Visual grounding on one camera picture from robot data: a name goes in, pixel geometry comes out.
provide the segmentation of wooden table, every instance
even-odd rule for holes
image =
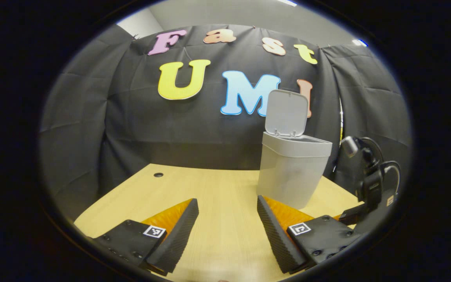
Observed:
[[[155,173],[163,176],[156,178]],[[258,217],[257,182],[258,171],[149,164],[94,203],[74,223],[86,236],[95,238],[123,220],[143,221],[197,198],[199,216],[186,250],[166,278],[176,282],[279,281],[290,274],[281,273]],[[354,195],[322,177],[300,211],[313,217],[335,216],[356,205]]]

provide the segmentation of orange letter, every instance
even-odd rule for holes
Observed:
[[[281,43],[279,40],[264,37],[262,39],[262,42],[263,42],[262,47],[269,53],[273,53],[280,56],[283,56],[287,53],[282,47],[283,43]]]
[[[304,79],[297,79],[297,84],[300,87],[300,94],[306,96],[307,98],[307,117],[311,117],[311,89],[313,89],[313,85],[311,82],[308,82]]]
[[[236,40],[232,30],[212,30],[206,33],[208,35],[203,39],[204,43],[232,42]]]

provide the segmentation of white trash can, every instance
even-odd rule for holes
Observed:
[[[313,195],[332,150],[331,142],[302,135],[307,110],[303,95],[269,93],[257,194],[295,209],[304,208]]]

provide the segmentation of black backdrop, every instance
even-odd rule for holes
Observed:
[[[374,138],[386,159],[399,161],[404,171],[408,168],[411,131],[406,104],[392,75],[368,48],[319,48],[243,25],[174,30],[181,29],[187,34],[167,52],[149,56],[157,34],[132,42],[115,25],[86,45],[52,88],[41,123],[41,160],[50,193],[71,218],[149,163],[258,170],[265,118],[256,111],[236,116],[220,112],[227,92],[222,72],[229,70],[245,73],[253,86],[265,74],[279,77],[278,88],[283,90],[299,92],[297,79],[312,83],[312,116],[304,134],[333,143],[324,176],[350,192],[361,172],[356,161],[338,155],[339,96],[345,134]],[[231,29],[237,39],[204,43],[206,33],[216,29]],[[287,54],[265,51],[263,37],[280,40]],[[308,46],[318,63],[304,61],[294,44]],[[195,59],[211,61],[199,94],[185,100],[159,96],[159,67],[182,62],[175,85],[183,87],[192,72],[188,63]]]

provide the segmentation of letter m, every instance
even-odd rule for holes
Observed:
[[[278,84],[281,82],[279,77],[265,74],[258,80],[256,86],[252,87],[243,72],[224,71],[222,76],[227,79],[227,97],[225,105],[220,108],[222,114],[241,114],[242,109],[238,105],[239,96],[248,114],[254,112],[258,102],[262,99],[258,114],[265,116],[269,93],[278,89]]]

